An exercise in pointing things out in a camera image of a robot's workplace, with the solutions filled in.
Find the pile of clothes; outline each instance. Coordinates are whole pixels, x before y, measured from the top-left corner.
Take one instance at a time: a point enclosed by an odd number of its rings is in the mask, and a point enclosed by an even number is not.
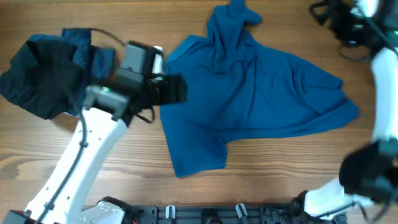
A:
[[[319,133],[358,116],[341,79],[262,46],[243,28],[261,21],[244,0],[231,0],[215,7],[207,37],[188,36],[167,59],[166,74],[181,74],[188,86],[186,102],[160,107],[177,177],[224,168],[230,141]],[[58,84],[81,102],[113,63],[114,50],[91,46],[89,29],[33,35],[0,76],[0,94],[43,119],[76,115]]]
[[[0,94],[32,114],[53,119],[78,115],[68,91],[81,104],[93,80],[107,78],[114,68],[114,49],[91,45],[90,29],[64,29],[61,36],[32,35],[0,76]]]

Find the blue cloth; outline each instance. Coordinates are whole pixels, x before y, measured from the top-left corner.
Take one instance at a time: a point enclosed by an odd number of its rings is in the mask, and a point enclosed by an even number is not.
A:
[[[261,21],[232,0],[215,7],[206,38],[188,36],[168,58],[167,74],[188,86],[186,102],[160,107],[177,177],[224,168],[230,141],[319,133],[358,116],[341,79],[243,29]]]
[[[59,40],[76,46],[73,62],[84,70],[79,82],[78,91],[74,93],[76,102],[81,105],[86,96],[86,87],[93,80],[108,78],[114,67],[115,50],[104,49],[91,45],[90,29],[63,29],[61,36],[34,34],[29,40]],[[70,103],[68,113],[76,116],[78,113]]]

